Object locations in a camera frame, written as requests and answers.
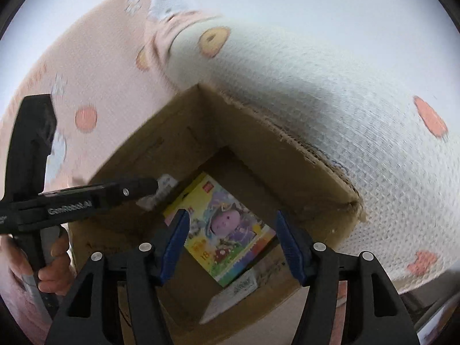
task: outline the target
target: human hand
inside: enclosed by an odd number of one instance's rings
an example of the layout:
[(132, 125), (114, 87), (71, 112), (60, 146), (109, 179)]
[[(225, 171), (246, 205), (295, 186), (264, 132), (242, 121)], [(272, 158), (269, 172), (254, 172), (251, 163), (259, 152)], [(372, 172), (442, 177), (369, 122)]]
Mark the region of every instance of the human hand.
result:
[[(54, 261), (38, 272), (38, 278), (41, 280), (38, 289), (42, 292), (64, 296), (70, 289), (75, 279), (75, 274), (70, 266), (70, 257), (67, 254), (68, 248), (68, 234), (64, 230), (63, 234), (51, 247), (51, 256), (55, 258)], [(10, 236), (0, 235), (0, 251), (4, 253), (10, 270), (18, 280), (22, 280), (22, 275), (33, 274), (26, 255), (16, 246)]]

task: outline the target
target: toy package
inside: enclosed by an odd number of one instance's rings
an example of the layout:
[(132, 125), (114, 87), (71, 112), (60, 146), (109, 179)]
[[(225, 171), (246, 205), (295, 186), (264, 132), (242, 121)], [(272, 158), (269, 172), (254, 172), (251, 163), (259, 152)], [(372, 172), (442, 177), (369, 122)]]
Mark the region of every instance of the toy package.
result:
[(178, 209), (190, 214), (185, 248), (222, 286), (233, 281), (275, 236), (275, 231), (202, 173), (164, 211), (169, 225)]

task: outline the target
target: white textured fabric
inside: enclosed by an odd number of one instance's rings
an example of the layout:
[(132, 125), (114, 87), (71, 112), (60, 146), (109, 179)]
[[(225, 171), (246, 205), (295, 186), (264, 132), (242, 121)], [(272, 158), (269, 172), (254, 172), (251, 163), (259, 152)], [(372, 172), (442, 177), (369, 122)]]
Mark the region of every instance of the white textured fabric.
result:
[[(213, 28), (228, 34), (206, 52)], [(459, 137), (434, 136), (394, 78), (318, 40), (225, 18), (182, 31), (166, 74), (180, 89), (202, 82), (270, 112), (338, 165), (368, 220), (340, 252), (372, 251), (399, 292), (460, 255)]]

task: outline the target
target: metal bolt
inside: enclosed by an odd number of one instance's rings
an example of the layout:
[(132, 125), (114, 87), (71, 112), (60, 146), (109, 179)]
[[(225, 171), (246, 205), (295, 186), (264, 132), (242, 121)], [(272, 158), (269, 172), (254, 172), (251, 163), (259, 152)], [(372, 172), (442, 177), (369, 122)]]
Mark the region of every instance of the metal bolt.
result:
[(148, 252), (152, 248), (152, 244), (149, 242), (144, 242), (141, 245), (139, 245), (139, 250), (141, 252)]
[(372, 261), (373, 260), (373, 254), (371, 252), (364, 252), (363, 253), (363, 258), (366, 261)]
[(95, 252), (91, 255), (91, 259), (93, 261), (98, 261), (102, 258), (102, 253), (101, 252)]
[(322, 242), (315, 242), (313, 247), (315, 250), (318, 250), (319, 252), (323, 252), (326, 250), (326, 245), (324, 245)]

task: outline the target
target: cardboard box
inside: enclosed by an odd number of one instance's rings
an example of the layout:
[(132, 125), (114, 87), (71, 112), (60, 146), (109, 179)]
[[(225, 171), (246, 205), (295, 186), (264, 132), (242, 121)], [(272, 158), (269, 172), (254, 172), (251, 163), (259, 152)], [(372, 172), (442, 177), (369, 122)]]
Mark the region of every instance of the cardboard box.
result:
[[(340, 171), (263, 113), (202, 85), (177, 95), (145, 123), (93, 182), (168, 174), (179, 185), (167, 202), (202, 171), (271, 227), (275, 212), (287, 209), (315, 241), (332, 248), (363, 216), (359, 195)], [(146, 212), (131, 203), (70, 224), (77, 268), (93, 251), (113, 252), (146, 241), (155, 229), (165, 227), (163, 208)], [(173, 278), (157, 289), (174, 343), (216, 344), (261, 319), (299, 288), (277, 243), (262, 257), (263, 264), (276, 263), (264, 267), (265, 275), (259, 277), (263, 283), (235, 306), (199, 324), (222, 288), (184, 251)]]

